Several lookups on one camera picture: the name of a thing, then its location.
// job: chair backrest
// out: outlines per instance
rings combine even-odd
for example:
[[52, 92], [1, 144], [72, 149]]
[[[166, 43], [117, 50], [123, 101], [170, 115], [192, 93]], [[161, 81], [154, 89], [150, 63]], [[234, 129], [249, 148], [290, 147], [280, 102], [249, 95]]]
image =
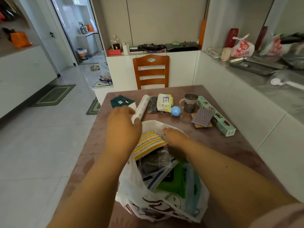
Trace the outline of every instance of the chair backrest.
[[[141, 90], [141, 86], [144, 85], [165, 84], [165, 87], [169, 86], [169, 66], [170, 66], [169, 56], [149, 54], [143, 57], [133, 58], [133, 65], [134, 65], [137, 88], [139, 90]], [[139, 66], [158, 66], [158, 65], [165, 65], [165, 68], [138, 70]], [[141, 76], [152, 76], [152, 75], [165, 75], [165, 78], [151, 78], [151, 79], [140, 80]]]

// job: hand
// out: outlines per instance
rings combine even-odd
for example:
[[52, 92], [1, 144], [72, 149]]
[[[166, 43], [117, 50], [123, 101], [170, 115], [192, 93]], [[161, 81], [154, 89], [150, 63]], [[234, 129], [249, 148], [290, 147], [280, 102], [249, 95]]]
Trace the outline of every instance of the hand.
[[132, 124], [130, 114], [134, 110], [124, 105], [115, 107], [107, 120], [105, 151], [124, 163], [129, 159], [141, 136], [141, 121], [136, 118]]
[[171, 146], [179, 149], [182, 149], [185, 141], [189, 139], [183, 132], [173, 128], [164, 128], [163, 133], [166, 136], [168, 143]]

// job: brown table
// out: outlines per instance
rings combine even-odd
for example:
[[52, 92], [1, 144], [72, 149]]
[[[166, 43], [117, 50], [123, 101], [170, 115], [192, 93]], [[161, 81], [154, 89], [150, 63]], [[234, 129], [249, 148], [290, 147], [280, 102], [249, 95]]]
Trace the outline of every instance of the brown table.
[[[226, 119], [232, 122], [224, 111], [219, 107], [216, 101], [212, 98], [209, 92], [202, 85], [197, 86], [183, 86], [183, 87], [171, 87], [160, 89], [148, 89], [148, 90], [134, 90], [124, 92], [112, 92], [108, 93], [101, 105], [100, 111], [93, 124], [92, 130], [88, 136], [88, 139], [82, 149], [82, 152], [78, 158], [76, 166], [72, 172], [72, 175], [67, 183], [67, 186], [63, 192], [61, 200], [58, 204], [58, 211], [64, 201], [71, 196], [75, 188], [80, 184], [83, 178], [86, 176], [94, 162], [97, 160], [100, 153], [103, 152], [105, 145], [105, 129], [106, 119], [112, 111], [110, 100], [118, 95], [123, 95], [127, 98], [133, 99], [136, 105], [142, 99], [143, 95], [157, 96], [159, 93], [172, 94], [174, 98], [174, 105], [178, 105], [180, 99], [184, 98], [186, 93], [195, 93], [202, 95], [207, 99], [212, 106], [214, 106]], [[206, 146], [215, 149], [243, 164], [259, 172], [280, 188], [283, 188], [270, 169], [257, 155], [255, 150], [249, 145], [246, 139], [242, 136], [240, 131], [236, 131], [234, 136], [225, 137], [216, 127], [211, 128], [195, 128], [191, 123], [191, 114], [183, 112], [179, 117], [173, 117], [171, 114], [153, 114], [145, 113], [142, 121], [158, 120], [160, 122], [175, 126], [185, 132], [190, 138], [195, 139]], [[208, 202], [208, 209], [203, 216], [201, 224], [188, 223], [187, 221], [170, 218], [161, 222], [151, 223], [148, 220], [140, 219], [135, 215], [129, 214], [120, 203], [115, 202], [114, 209], [111, 217], [110, 226], [116, 227], [233, 227], [228, 217], [220, 209], [215, 200], [210, 197]]]

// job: white bucket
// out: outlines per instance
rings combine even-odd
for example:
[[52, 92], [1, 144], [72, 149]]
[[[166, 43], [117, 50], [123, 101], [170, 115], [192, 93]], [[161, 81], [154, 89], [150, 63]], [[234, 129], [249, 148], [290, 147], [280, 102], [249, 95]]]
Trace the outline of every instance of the white bucket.
[[86, 49], [81, 49], [81, 50], [77, 49], [77, 53], [79, 54], [81, 61], [89, 60], [88, 52]]

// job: dark green package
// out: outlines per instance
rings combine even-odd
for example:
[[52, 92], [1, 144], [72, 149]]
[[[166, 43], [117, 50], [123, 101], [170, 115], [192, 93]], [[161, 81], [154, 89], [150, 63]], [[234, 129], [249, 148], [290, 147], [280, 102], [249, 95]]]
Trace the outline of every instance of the dark green package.
[[117, 97], [113, 98], [111, 101], [111, 106], [112, 108], [115, 108], [117, 106], [123, 106], [123, 105], [131, 105], [133, 102], [133, 100], [126, 98], [122, 95], [118, 95]]
[[184, 162], [179, 161], [174, 167], [174, 178], [173, 181], [162, 181], [157, 189], [165, 190], [167, 192], [175, 193], [181, 196], [183, 199], [186, 198], [186, 182], [184, 178]]

